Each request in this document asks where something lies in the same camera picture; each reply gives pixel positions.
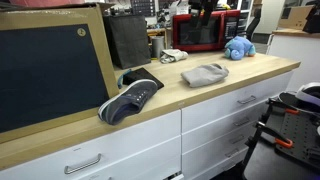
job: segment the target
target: wooden countertop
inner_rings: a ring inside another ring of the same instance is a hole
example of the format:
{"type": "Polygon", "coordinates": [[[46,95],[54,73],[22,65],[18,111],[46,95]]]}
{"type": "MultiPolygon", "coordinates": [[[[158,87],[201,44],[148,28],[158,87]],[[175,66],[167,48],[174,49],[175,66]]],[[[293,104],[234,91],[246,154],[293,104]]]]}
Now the wooden countertop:
{"type": "MultiPolygon", "coordinates": [[[[241,87],[277,76],[299,67],[300,62],[256,54],[240,61],[223,57],[223,52],[193,53],[188,59],[170,64],[152,61],[144,65],[165,85],[134,116],[129,116],[117,126],[101,122],[97,116],[39,132],[0,144],[0,169],[27,162],[55,151],[115,132],[182,107],[239,89],[241,87]],[[180,73],[199,65],[217,63],[230,71],[225,80],[199,88],[190,88],[180,73]]],[[[125,70],[116,70],[119,77],[125,70]]]]}
{"type": "Polygon", "coordinates": [[[295,36],[295,37],[309,37],[309,38],[320,38],[320,33],[309,34],[302,30],[296,29],[281,29],[272,31],[272,34],[283,35],[283,36],[295,36]]]}

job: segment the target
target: black chair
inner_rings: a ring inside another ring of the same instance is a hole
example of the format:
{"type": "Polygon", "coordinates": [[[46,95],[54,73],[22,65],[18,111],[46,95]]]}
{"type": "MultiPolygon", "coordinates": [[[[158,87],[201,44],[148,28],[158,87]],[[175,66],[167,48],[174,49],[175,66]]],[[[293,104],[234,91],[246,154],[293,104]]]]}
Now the black chair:
{"type": "Polygon", "coordinates": [[[258,26],[261,18],[261,9],[256,9],[254,11],[254,19],[248,26],[248,28],[244,31],[238,34],[238,36],[246,36],[246,38],[251,41],[252,35],[256,27],[258,26]]]}

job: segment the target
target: red microwave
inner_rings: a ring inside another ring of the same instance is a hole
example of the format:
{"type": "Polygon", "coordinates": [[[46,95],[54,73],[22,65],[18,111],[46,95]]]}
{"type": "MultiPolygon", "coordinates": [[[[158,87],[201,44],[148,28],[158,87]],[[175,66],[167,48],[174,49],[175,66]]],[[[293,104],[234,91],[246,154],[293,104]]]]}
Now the red microwave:
{"type": "Polygon", "coordinates": [[[240,10],[214,11],[206,26],[190,25],[191,14],[172,18],[172,47],[182,51],[207,51],[223,49],[237,35],[240,10]]]}

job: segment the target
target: drawer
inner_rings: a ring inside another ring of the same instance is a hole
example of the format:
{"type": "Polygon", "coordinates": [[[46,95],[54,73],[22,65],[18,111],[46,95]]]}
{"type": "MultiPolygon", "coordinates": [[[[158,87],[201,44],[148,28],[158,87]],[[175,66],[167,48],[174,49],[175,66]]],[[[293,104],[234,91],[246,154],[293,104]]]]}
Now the drawer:
{"type": "Polygon", "coordinates": [[[180,171],[181,136],[156,147],[135,154],[95,172],[77,178],[79,180],[150,180],[164,179],[180,171]]]}
{"type": "Polygon", "coordinates": [[[181,114],[178,110],[0,171],[0,179],[73,179],[180,136],[180,131],[181,114]],[[74,169],[97,161],[98,154],[101,154],[99,163],[71,174],[64,173],[66,166],[74,169]]]}
{"type": "Polygon", "coordinates": [[[257,121],[266,109],[267,105],[262,102],[183,133],[182,153],[191,151],[235,129],[257,121]]]}
{"type": "Polygon", "coordinates": [[[292,72],[182,108],[182,133],[209,123],[284,91],[292,72]]]}
{"type": "Polygon", "coordinates": [[[209,180],[220,173],[227,171],[234,167],[237,163],[241,162],[246,156],[248,148],[244,148],[239,151],[239,153],[231,158],[228,158],[219,164],[207,169],[206,171],[198,174],[196,177],[193,177],[193,180],[209,180]]]}
{"type": "Polygon", "coordinates": [[[186,179],[208,171],[247,148],[244,144],[254,134],[252,123],[229,134],[182,154],[182,173],[186,179]]]}

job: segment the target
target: gray floor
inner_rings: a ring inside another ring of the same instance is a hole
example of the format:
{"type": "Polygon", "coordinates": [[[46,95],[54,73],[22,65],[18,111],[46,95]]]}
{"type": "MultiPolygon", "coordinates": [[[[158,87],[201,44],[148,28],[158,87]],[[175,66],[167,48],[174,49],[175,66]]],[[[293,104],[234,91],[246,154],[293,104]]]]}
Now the gray floor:
{"type": "Polygon", "coordinates": [[[268,45],[261,43],[253,43],[257,53],[266,54],[268,45]]]}

